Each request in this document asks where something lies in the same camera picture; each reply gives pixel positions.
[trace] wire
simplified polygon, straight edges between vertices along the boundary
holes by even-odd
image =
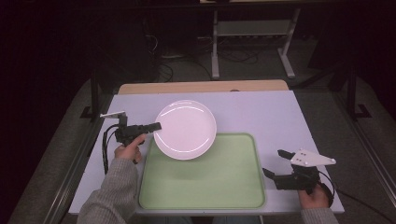
[[[334,198],[335,195],[335,187],[334,187],[334,183],[330,180],[328,175],[325,175],[323,172],[319,171],[320,174],[326,176],[326,178],[329,180],[330,184],[332,185],[332,197]]]
[[[146,35],[146,37],[150,37],[150,38],[152,38],[152,39],[155,40],[155,45],[154,45],[154,47],[152,48],[152,50],[149,50],[149,51],[148,51],[150,54],[154,54],[155,49],[158,47],[158,39],[157,39],[157,37],[155,37],[155,35]]]
[[[319,172],[320,172],[322,175],[326,176],[326,178],[327,178],[327,179],[330,181],[330,183],[332,184],[332,196],[334,197],[334,194],[335,194],[334,183],[330,180],[330,178],[329,178],[327,175],[323,174],[323,172],[321,172],[321,171],[319,171]],[[358,198],[355,198],[355,197],[353,197],[353,196],[350,195],[350,194],[347,194],[347,193],[343,192],[343,191],[340,190],[339,188],[337,188],[336,190],[337,190],[338,193],[340,193],[340,194],[342,194],[342,195],[344,195],[344,196],[347,196],[349,199],[355,200],[356,202],[358,202],[358,203],[360,203],[360,204],[362,204],[362,205],[364,205],[364,206],[370,208],[370,209],[373,210],[374,212],[378,213],[381,217],[383,217],[384,219],[386,219],[389,223],[394,224],[394,222],[393,222],[389,217],[385,216],[385,214],[383,214],[383,213],[382,213],[381,211],[379,211],[378,209],[372,207],[370,204],[365,203],[364,201],[362,201],[362,200],[360,200],[360,199],[358,199]]]
[[[219,51],[218,51],[218,55],[219,55],[222,59],[225,59],[225,60],[227,60],[227,61],[234,62],[234,63],[255,64],[255,63],[257,63],[258,60],[259,60],[259,54],[260,54],[264,49],[268,48],[270,45],[274,44],[274,43],[275,43],[276,41],[278,41],[279,39],[280,39],[280,38],[273,37],[273,39],[270,40],[270,41],[268,41],[268,42],[263,46],[263,49],[261,49],[261,50],[259,50],[259,51],[248,50],[248,49],[245,47],[245,45],[248,44],[248,43],[242,42],[240,39],[236,39],[237,42],[238,42],[238,45],[239,45],[239,46],[237,46],[237,47],[239,47],[241,50],[234,50],[233,52],[236,52],[236,51],[242,52],[242,53],[246,54],[246,57],[245,57],[245,58],[238,58],[238,57],[235,57],[235,56],[233,55],[233,53],[226,53],[226,51],[224,51],[224,50],[219,50]],[[230,41],[229,41],[229,38],[226,38],[226,39],[224,39],[221,43],[219,43],[219,46],[220,46],[220,45],[223,45],[224,42],[226,42],[226,40],[227,40],[228,42],[230,42]],[[250,60],[250,59],[252,59],[252,58],[254,58],[254,61],[253,61],[253,62],[248,62],[248,60]]]
[[[343,191],[340,190],[340,189],[337,189],[337,192],[340,193],[340,194],[342,194],[342,195],[344,195],[344,196],[347,196],[349,199],[355,200],[356,202],[358,202],[358,203],[360,203],[360,204],[362,204],[362,205],[364,205],[364,206],[370,208],[371,210],[373,210],[374,212],[376,212],[377,214],[379,214],[381,217],[383,217],[384,219],[386,219],[389,223],[395,224],[395,222],[393,222],[389,217],[387,217],[385,214],[383,214],[383,213],[382,213],[381,211],[379,211],[378,209],[372,207],[370,204],[365,203],[364,201],[362,201],[362,200],[360,200],[360,199],[358,199],[358,198],[355,198],[355,197],[351,196],[350,194],[347,194],[347,193],[343,192]]]
[[[160,70],[160,74],[161,74],[161,75],[167,75],[167,77],[164,77],[164,78],[165,78],[165,81],[164,81],[164,82],[173,81],[173,74],[174,74],[174,71],[173,71],[172,67],[170,67],[169,65],[167,65],[167,64],[165,64],[165,63],[161,63],[159,66],[160,66],[160,69],[161,69],[161,66],[166,67],[166,68],[169,69],[169,73],[163,71],[162,69]]]
[[[107,138],[106,147],[108,146],[108,142],[110,141],[111,136],[113,136],[113,134],[114,134],[115,132],[116,132],[116,131],[114,131],[114,132]]]
[[[119,127],[119,124],[113,124],[111,125],[104,133],[103,133],[103,139],[102,139],[102,157],[103,157],[103,166],[105,168],[105,175],[107,174],[108,171],[108,158],[107,158],[107,133],[110,131],[110,129]]]
[[[193,55],[187,54],[182,58],[177,58],[177,59],[167,59],[165,63],[195,63],[198,66],[202,67],[205,70],[205,73],[209,76],[209,80],[211,80],[212,76],[207,70],[206,67],[204,67],[201,63],[197,62]]]

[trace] dark background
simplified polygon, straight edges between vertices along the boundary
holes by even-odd
[[[113,2],[116,5],[103,6],[103,3],[106,1],[84,1],[83,5],[48,0],[0,3],[4,143],[1,223],[7,222],[64,112],[92,72],[97,73],[101,87],[109,92],[124,82],[150,82],[157,76],[155,57],[148,54],[144,32],[157,35],[163,45],[211,34],[212,16],[208,11],[145,14],[73,10],[134,4],[117,1]],[[390,1],[304,7],[294,36],[319,39],[312,67],[326,68],[354,55],[359,76],[374,88],[378,100],[394,118],[395,8]],[[225,17],[232,20],[250,15],[259,19],[262,14],[259,10],[248,14],[230,11]]]

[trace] gray carpet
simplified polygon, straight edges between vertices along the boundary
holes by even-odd
[[[287,79],[283,67],[276,54],[279,42],[265,46],[258,53],[257,62],[236,63],[229,60],[219,60],[220,79],[285,79],[289,85],[294,85],[312,77],[317,70],[307,69],[314,40],[293,41],[290,46],[290,63],[297,77]],[[224,51],[243,57],[243,52]],[[173,81],[208,81],[210,71],[210,54],[203,53],[186,60],[167,61],[173,71]],[[162,74],[160,81],[168,79]],[[390,201],[383,186],[380,184],[361,138],[356,133],[355,124],[346,116],[343,100],[345,91],[338,93],[325,88],[329,78],[325,77],[304,90],[295,91],[297,100],[303,110],[306,122],[311,130],[318,150],[323,155],[337,159],[337,164],[329,166],[328,171],[337,188],[370,204],[387,217],[396,220],[396,209]],[[42,223],[57,188],[62,183],[66,171],[70,168],[81,137],[90,126],[85,119],[80,119],[82,109],[89,105],[89,83],[81,88],[73,104],[70,106],[53,141],[49,144],[46,155],[37,168],[35,175],[22,196],[10,223]],[[389,174],[396,177],[396,123],[375,99],[375,93],[362,80],[358,80],[358,104],[364,104],[372,118],[359,119],[358,123],[365,136],[375,148],[380,160]],[[337,215],[340,223],[388,223],[372,209],[361,205],[355,200],[340,195],[346,211]],[[302,223],[299,214],[277,217],[264,217],[264,223]],[[76,216],[66,214],[62,223],[76,223]]]

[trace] gray sweater sleeve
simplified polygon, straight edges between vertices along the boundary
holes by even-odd
[[[338,224],[330,208],[303,209],[301,215],[305,224]]]
[[[136,209],[136,185],[134,163],[114,159],[101,188],[82,206],[78,223],[126,223]]]

